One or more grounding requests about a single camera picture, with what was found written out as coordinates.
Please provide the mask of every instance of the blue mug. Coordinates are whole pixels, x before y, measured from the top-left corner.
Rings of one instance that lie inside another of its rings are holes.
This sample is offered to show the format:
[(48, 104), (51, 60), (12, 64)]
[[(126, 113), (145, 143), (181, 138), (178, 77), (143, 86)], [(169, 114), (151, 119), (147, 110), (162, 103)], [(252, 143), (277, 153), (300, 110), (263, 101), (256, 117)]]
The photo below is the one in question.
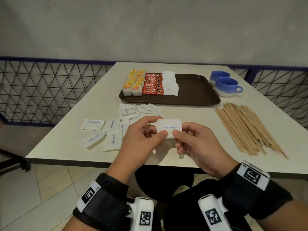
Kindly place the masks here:
[(216, 80), (217, 80), (218, 78), (221, 78), (221, 77), (230, 78), (230, 74), (227, 73), (227, 72), (224, 72), (224, 71), (220, 71), (220, 70), (214, 70), (214, 71), (212, 71), (211, 77), (210, 77), (210, 84), (211, 84), (212, 86), (214, 86)]
[(231, 96), (233, 93), (241, 93), (243, 88), (233, 78), (220, 77), (216, 80), (214, 90), (219, 96)]

